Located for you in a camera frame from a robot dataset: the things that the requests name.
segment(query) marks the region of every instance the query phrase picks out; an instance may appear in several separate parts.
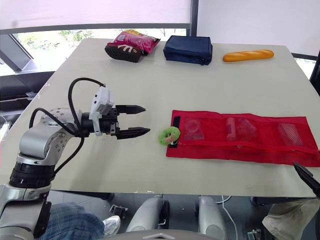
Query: baguette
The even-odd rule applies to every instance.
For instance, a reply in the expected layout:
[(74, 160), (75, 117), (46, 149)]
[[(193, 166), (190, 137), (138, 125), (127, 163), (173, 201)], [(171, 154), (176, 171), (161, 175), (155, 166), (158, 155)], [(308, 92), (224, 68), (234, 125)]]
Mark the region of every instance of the baguette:
[(274, 56), (274, 52), (268, 49), (260, 49), (253, 51), (235, 51), (229, 52), (223, 56), (225, 62), (238, 62), (246, 60), (269, 59)]

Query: sneaker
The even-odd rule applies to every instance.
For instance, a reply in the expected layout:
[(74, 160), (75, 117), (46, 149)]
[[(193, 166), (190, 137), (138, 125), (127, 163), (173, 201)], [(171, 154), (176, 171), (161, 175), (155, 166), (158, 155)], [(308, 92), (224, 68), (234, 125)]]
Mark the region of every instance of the sneaker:
[(111, 216), (102, 221), (104, 224), (104, 236), (112, 237), (117, 234), (120, 228), (120, 217), (117, 215)]
[(107, 44), (105, 52), (113, 59), (137, 63), (141, 57), (141, 49), (134, 46)]

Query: white table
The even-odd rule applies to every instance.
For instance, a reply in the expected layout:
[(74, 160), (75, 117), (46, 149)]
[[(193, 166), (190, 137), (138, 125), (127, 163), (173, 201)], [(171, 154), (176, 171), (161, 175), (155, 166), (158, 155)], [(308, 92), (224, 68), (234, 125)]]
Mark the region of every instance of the white table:
[[(140, 63), (111, 59), (107, 39), (85, 39), (53, 74), (1, 144), (0, 183), (6, 183), (16, 162), (19, 140), (32, 111), (68, 107), (72, 80), (89, 77), (105, 82), (118, 105), (140, 105), (146, 111), (119, 116), (121, 129), (145, 127), (144, 136), (117, 140), (91, 135), (64, 167), (56, 190), (124, 193), (210, 194), (264, 197), (311, 197), (312, 191), (292, 166), (235, 160), (166, 157), (158, 134), (171, 123), (172, 110), (252, 113), (260, 116), (306, 116), (320, 146), (320, 98), (285, 46), (213, 44), (209, 66), (165, 61), (161, 42)], [(271, 59), (225, 63), (225, 53), (271, 49)], [(95, 84), (80, 82), (73, 102), (90, 110)], [(78, 145), (73, 138), (61, 163)], [(320, 180), (320, 168), (310, 169)]]

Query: snack bag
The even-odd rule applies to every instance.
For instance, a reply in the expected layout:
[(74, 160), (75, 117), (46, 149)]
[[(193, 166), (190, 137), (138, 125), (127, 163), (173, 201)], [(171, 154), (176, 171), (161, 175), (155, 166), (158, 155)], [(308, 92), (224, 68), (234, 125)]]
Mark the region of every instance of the snack bag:
[(142, 55), (147, 55), (148, 53), (152, 52), (159, 41), (159, 38), (147, 36), (135, 30), (129, 29), (121, 32), (113, 40), (113, 42), (109, 42), (108, 45), (129, 45), (140, 48)]

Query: navy blue pouch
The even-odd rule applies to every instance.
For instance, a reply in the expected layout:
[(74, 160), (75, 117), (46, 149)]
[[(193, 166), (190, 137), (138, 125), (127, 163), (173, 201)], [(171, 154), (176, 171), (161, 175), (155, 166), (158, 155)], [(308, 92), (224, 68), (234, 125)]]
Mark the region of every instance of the navy blue pouch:
[(210, 37), (205, 36), (172, 35), (163, 49), (166, 60), (200, 65), (211, 62), (212, 52)]

